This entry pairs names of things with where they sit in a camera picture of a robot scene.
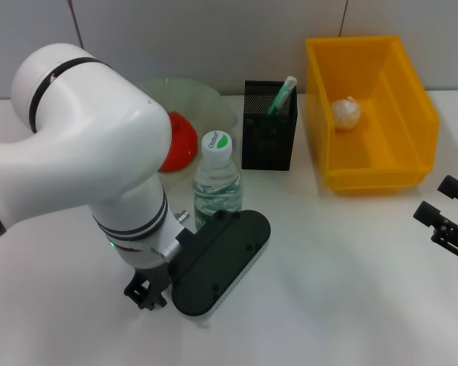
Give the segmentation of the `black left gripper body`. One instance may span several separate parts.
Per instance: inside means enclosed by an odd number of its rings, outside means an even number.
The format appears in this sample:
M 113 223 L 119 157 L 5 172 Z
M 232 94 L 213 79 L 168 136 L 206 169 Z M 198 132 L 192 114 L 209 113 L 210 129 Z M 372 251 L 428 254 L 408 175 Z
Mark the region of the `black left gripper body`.
M 135 274 L 144 274 L 150 284 L 153 302 L 156 306 L 165 307 L 167 301 L 162 292 L 171 284 L 168 265 L 166 263 L 150 269 L 136 269 Z

